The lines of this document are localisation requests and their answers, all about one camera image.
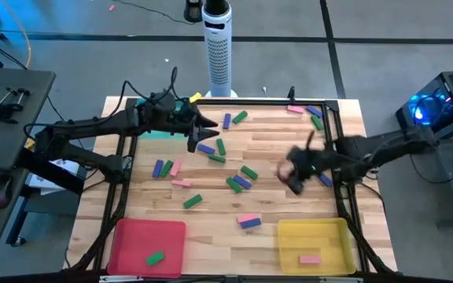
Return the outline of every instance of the yellow tray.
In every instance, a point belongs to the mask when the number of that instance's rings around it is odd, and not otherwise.
[[[278,224],[279,261],[287,275],[346,275],[355,272],[345,219],[281,220]],[[301,255],[321,263],[300,264]]]

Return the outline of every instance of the block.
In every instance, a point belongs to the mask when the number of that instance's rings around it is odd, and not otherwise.
[[[234,124],[238,124],[247,116],[248,113],[246,111],[242,111],[239,113],[239,115],[235,116],[235,118],[232,121],[234,122]]]
[[[227,151],[225,151],[225,145],[223,144],[223,139],[218,138],[216,140],[216,144],[218,145],[218,151],[220,156],[224,156],[225,154],[227,154]]]
[[[167,160],[165,165],[162,167],[162,170],[160,170],[160,176],[165,177],[167,176],[167,173],[169,173],[169,170],[171,170],[173,162],[170,160]]]
[[[300,255],[300,263],[303,264],[320,264],[321,258],[313,255]]]
[[[146,265],[152,266],[164,259],[164,252],[158,251],[146,258]]]
[[[242,178],[239,175],[234,176],[234,181],[239,183],[241,186],[243,186],[246,189],[251,189],[251,183],[246,181],[244,178]]]
[[[160,175],[160,170],[162,169],[162,165],[164,165],[163,160],[157,160],[157,162],[155,163],[155,168],[153,169],[153,174],[152,174],[152,176],[154,178],[158,178],[158,176]]]
[[[260,215],[257,215],[256,213],[255,214],[250,214],[250,215],[241,215],[241,216],[237,217],[237,221],[239,223],[240,222],[246,222],[246,221],[249,221],[249,220],[257,219],[259,217],[260,217]]]
[[[318,130],[324,129],[324,127],[321,124],[321,120],[318,117],[312,115],[311,119],[312,119],[312,122],[314,122],[314,125]]]
[[[242,229],[248,229],[254,226],[259,226],[261,225],[261,219],[251,219],[248,221],[241,222],[241,227]]]
[[[319,118],[322,117],[322,113],[321,113],[318,109],[314,108],[314,106],[310,106],[310,105],[309,105],[309,106],[307,107],[307,111],[309,111],[309,112],[310,112],[311,114],[313,114],[313,115],[316,115],[316,116],[319,117]]]
[[[242,166],[241,171],[253,180],[258,179],[258,174],[255,171],[249,169],[247,166]]]
[[[232,119],[232,115],[230,113],[225,114],[225,119],[223,119],[223,129],[228,130],[230,127],[230,120]]]
[[[178,174],[181,164],[182,164],[182,158],[178,158],[177,160],[174,160],[174,165],[172,165],[172,169],[171,169],[172,177],[175,177]]]
[[[228,177],[228,179],[226,180],[226,183],[228,183],[228,185],[230,185],[230,188],[232,188],[235,193],[240,193],[242,192],[242,188],[239,184],[237,184],[233,179],[232,177]]]
[[[211,147],[208,147],[206,145],[202,145],[202,144],[199,144],[197,145],[197,149],[202,151],[203,153],[207,153],[207,154],[214,154],[215,150]]]
[[[188,182],[188,181],[179,181],[179,180],[172,180],[171,181],[171,184],[172,185],[177,185],[177,186],[182,186],[182,187],[185,187],[185,188],[190,188],[192,186],[192,183],[191,182]]]
[[[196,93],[192,97],[189,98],[190,103],[194,103],[195,101],[201,99],[202,94],[201,93]]]
[[[202,196],[200,194],[197,194],[195,197],[190,198],[189,200],[185,201],[182,206],[185,209],[193,207],[195,204],[198,204],[202,201]]]
[[[214,161],[218,161],[218,162],[221,162],[221,163],[225,163],[227,161],[224,157],[216,156],[214,154],[209,154],[209,159],[210,160],[214,160]]]
[[[331,187],[333,185],[333,182],[331,182],[330,178],[324,174],[320,174],[318,176],[318,179],[324,184],[324,186]]]
[[[305,109],[298,106],[288,105],[288,111],[302,114],[305,111]]]

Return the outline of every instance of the wooden table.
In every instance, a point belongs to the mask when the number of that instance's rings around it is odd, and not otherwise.
[[[118,97],[106,98],[103,116],[114,109],[117,100]],[[344,134],[365,135],[359,102],[339,100],[338,104]],[[291,146],[304,146],[309,130],[314,128],[309,114],[287,112],[283,106],[200,105],[200,110],[205,117],[219,123],[217,130],[225,143],[227,162],[220,164],[203,153],[188,153],[186,139],[139,138],[125,217],[185,222],[183,274],[281,275],[276,234],[278,221],[337,217],[333,190],[316,178],[307,181],[306,190],[297,197],[274,177],[277,161]],[[229,112],[234,116],[241,110],[249,113],[246,120],[232,124],[229,130],[222,130],[224,114]],[[117,141],[116,135],[98,137],[94,151],[114,154]],[[323,142],[324,137],[318,134],[312,146],[322,148]],[[215,138],[204,143],[215,148]],[[191,181],[191,189],[173,186],[171,176],[165,179],[151,176],[157,159],[178,157],[184,158],[184,162],[177,177]],[[248,192],[235,194],[225,179],[237,174],[242,165],[256,171],[259,178]],[[85,186],[100,180],[102,175],[97,174]],[[365,179],[365,183],[378,189],[375,181]],[[81,197],[68,249],[72,264],[99,233],[108,186],[107,183],[95,186]],[[182,203],[198,193],[204,200],[192,209],[184,210]],[[365,238],[386,265],[395,270],[381,201],[371,191],[358,186],[357,202]],[[240,229],[236,215],[245,213],[260,213],[263,225],[255,230]],[[106,241],[102,267],[109,260],[112,235],[113,232]],[[357,247],[354,241],[352,243],[359,270]]]

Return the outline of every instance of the blue block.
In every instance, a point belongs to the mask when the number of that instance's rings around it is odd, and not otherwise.
[[[324,175],[324,174],[320,174],[318,176],[319,180],[321,180],[321,182],[324,184],[324,186],[329,186],[331,187],[332,186],[332,182],[330,180],[330,178],[328,178],[328,176]]]
[[[248,229],[259,225],[261,225],[261,219],[251,219],[249,221],[241,222],[242,229]]]
[[[308,107],[307,107],[307,111],[309,111],[310,113],[316,115],[316,116],[319,117],[319,118],[322,117],[322,113],[321,113],[318,109],[316,109],[316,108],[314,108],[314,107],[312,107],[312,106],[308,106]]]
[[[162,169],[162,165],[164,165],[163,160],[157,160],[157,162],[155,163],[155,168],[153,169],[153,174],[152,174],[152,176],[154,178],[158,178],[158,176],[160,175],[160,170]]]
[[[232,115],[230,113],[225,114],[225,119],[223,120],[223,129],[228,130],[230,127],[230,118]]]
[[[251,183],[246,181],[246,180],[244,180],[244,178],[242,178],[239,175],[235,175],[234,181],[239,183],[241,186],[243,186],[246,189],[251,189]]]
[[[210,148],[210,147],[208,147],[206,145],[202,145],[202,144],[199,144],[197,146],[197,149],[202,151],[202,152],[204,152],[204,153],[207,153],[207,154],[214,154],[214,152],[215,152],[215,149]]]

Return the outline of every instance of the white tower fan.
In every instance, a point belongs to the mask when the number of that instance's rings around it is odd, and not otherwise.
[[[206,97],[237,97],[232,90],[232,9],[225,0],[202,6],[209,87]]]

